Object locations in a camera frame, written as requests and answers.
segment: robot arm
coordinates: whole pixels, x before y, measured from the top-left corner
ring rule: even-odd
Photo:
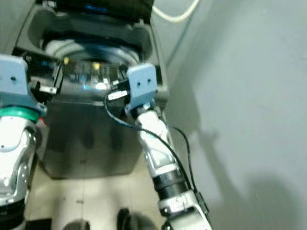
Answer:
[[[159,135],[167,141],[167,127],[154,110],[140,114],[136,123]],[[170,150],[157,138],[140,131],[141,144],[146,149],[145,160],[159,195],[158,207],[162,216],[167,217],[165,229],[210,230],[210,224],[197,197],[183,176],[182,169]]]
[[[143,129],[139,130],[139,140],[145,149],[146,164],[159,195],[160,213],[167,218],[163,228],[211,230],[201,194],[191,189],[181,163],[169,146],[168,129],[153,110],[153,96],[157,91],[154,66],[142,64],[132,67],[127,71],[127,78],[130,102],[125,111],[132,114],[136,126]]]
[[[22,58],[0,55],[0,66],[0,226],[24,229],[35,122],[46,107],[28,89]]]

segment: metal bracket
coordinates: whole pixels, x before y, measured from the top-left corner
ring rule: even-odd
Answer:
[[[158,90],[155,67],[146,63],[131,67],[127,71],[130,86],[130,102],[125,108],[128,114],[140,105],[151,103]]]
[[[23,106],[45,116],[46,106],[36,101],[27,83],[27,68],[21,57],[0,54],[0,108]]]

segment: washing machine lid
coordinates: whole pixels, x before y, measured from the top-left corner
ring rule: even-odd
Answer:
[[[57,9],[82,12],[95,12],[125,21],[138,22],[140,19],[147,24],[154,0],[56,0]]]

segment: top-loading washing machine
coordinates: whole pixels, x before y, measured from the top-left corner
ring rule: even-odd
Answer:
[[[51,177],[132,171],[141,153],[137,133],[108,117],[103,98],[127,67],[149,62],[157,73],[155,101],[165,106],[166,71],[150,20],[152,4],[153,0],[38,0],[21,22],[16,41],[10,42],[12,54],[28,61],[33,89],[39,85],[57,91],[38,132],[37,153]],[[54,58],[67,62],[71,71]],[[129,120],[121,100],[110,107]]]

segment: tile floor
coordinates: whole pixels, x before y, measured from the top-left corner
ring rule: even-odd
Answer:
[[[25,216],[27,220],[52,218],[52,230],[80,218],[90,222],[91,230],[115,230],[119,209],[128,207],[160,229],[165,220],[157,201],[143,155],[131,174],[96,179],[52,180],[37,165]]]

